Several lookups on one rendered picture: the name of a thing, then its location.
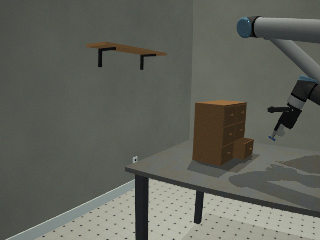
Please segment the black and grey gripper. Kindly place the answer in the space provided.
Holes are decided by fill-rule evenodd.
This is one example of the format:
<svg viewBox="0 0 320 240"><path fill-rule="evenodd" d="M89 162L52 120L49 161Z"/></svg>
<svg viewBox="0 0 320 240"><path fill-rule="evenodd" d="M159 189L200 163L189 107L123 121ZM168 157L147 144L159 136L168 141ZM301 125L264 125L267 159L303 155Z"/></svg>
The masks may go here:
<svg viewBox="0 0 320 240"><path fill-rule="evenodd" d="M286 133L284 132L284 128L292 129L294 125L296 124L299 115L302 113L302 110L290 105L289 103L287 104L289 108L289 112L283 112L272 135L271 139L277 135L280 137L283 137ZM292 111L293 110L293 111Z"/></svg>

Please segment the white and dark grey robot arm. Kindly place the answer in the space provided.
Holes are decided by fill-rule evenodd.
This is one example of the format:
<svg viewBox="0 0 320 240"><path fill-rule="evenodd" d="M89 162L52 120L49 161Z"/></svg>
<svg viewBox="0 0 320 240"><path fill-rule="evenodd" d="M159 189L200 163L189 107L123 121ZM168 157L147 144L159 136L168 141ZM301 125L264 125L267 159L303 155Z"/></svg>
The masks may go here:
<svg viewBox="0 0 320 240"><path fill-rule="evenodd" d="M320 66L293 41L320 44L320 20L252 16L237 22L242 38L271 41L307 76L301 75L287 102L302 109L309 99L320 106Z"/></svg>

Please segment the brown wooden chest of drawers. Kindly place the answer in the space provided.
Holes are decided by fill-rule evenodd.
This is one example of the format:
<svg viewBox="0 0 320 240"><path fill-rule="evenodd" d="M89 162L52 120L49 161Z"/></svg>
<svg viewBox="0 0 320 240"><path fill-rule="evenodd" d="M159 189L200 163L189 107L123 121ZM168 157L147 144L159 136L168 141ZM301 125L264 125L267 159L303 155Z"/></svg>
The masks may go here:
<svg viewBox="0 0 320 240"><path fill-rule="evenodd" d="M245 138L240 137L235 140L236 123L245 121L246 127L246 114L247 102L217 100L210 101L213 104L195 103L195 118L194 118L194 139L193 139L193 157L192 159L199 162L204 162L216 166L222 166L230 160L234 159L234 145L235 141ZM237 105L246 105L245 120L236 122L237 120ZM225 125L225 108L228 106L236 106L236 119L235 123ZM232 143L223 145L224 127L235 125L233 156L227 162L222 162L223 147Z"/></svg>

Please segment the brown wooden drawer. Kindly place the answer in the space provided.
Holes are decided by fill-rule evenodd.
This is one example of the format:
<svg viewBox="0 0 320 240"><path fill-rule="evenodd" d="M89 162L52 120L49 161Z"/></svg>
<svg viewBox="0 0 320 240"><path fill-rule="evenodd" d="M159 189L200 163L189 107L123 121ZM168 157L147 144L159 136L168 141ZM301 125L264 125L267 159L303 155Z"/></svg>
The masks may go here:
<svg viewBox="0 0 320 240"><path fill-rule="evenodd" d="M235 140L244 136L245 133L245 121L236 123L235 127Z"/></svg>
<svg viewBox="0 0 320 240"><path fill-rule="evenodd" d="M245 160L253 154L254 139L241 138L234 142L233 158Z"/></svg>
<svg viewBox="0 0 320 240"><path fill-rule="evenodd" d="M223 146L234 141L235 139L235 124L224 127Z"/></svg>
<svg viewBox="0 0 320 240"><path fill-rule="evenodd" d="M221 165L233 158L234 142L222 147Z"/></svg>
<svg viewBox="0 0 320 240"><path fill-rule="evenodd" d="M236 122L243 121L246 119L246 104L237 105Z"/></svg>
<svg viewBox="0 0 320 240"><path fill-rule="evenodd" d="M225 107L224 126L233 124L236 122L236 111L237 111L237 106Z"/></svg>

